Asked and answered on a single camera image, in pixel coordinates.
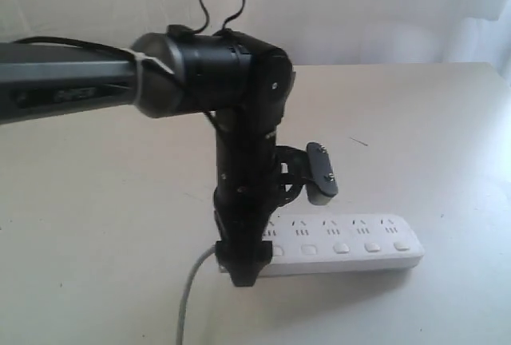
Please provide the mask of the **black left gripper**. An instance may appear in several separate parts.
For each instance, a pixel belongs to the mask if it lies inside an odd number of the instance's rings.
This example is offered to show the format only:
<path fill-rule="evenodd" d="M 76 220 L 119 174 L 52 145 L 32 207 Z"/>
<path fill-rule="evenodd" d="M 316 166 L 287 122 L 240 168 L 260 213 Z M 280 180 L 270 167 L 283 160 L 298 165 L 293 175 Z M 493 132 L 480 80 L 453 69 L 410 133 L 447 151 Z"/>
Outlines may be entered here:
<path fill-rule="evenodd" d="M 215 256 L 235 287 L 253 287 L 263 266 L 270 264 L 272 242 L 263 240 L 263 233 L 275 210 L 295 200 L 301 190 L 302 184 L 289 176 L 258 187 L 218 184 L 213 193 L 220 234 Z"/>

